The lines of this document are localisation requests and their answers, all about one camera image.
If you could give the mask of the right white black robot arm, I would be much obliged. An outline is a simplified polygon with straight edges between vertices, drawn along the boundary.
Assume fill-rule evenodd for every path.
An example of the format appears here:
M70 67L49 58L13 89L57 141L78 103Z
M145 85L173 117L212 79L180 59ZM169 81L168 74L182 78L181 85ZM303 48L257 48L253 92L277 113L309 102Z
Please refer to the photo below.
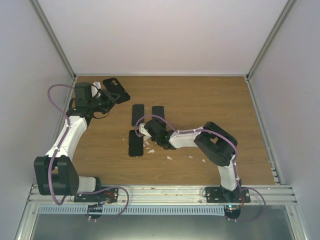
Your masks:
M215 164L220 175L218 196L228 203L240 197L241 180L237 172L237 140L213 122L191 130L166 130L158 120L139 125L139 132L153 138L165 150L199 148Z

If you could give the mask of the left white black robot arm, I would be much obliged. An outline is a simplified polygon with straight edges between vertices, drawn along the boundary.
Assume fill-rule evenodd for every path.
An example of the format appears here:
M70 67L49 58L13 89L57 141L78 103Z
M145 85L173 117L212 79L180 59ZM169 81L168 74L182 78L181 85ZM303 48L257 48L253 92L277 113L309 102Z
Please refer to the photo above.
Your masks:
M74 97L63 112L64 126L51 149L34 161L39 193L43 196L75 196L85 193L92 202L103 197L98 177L79 176L73 157L78 143L96 113L107 116L121 98L98 82L81 82L73 86Z

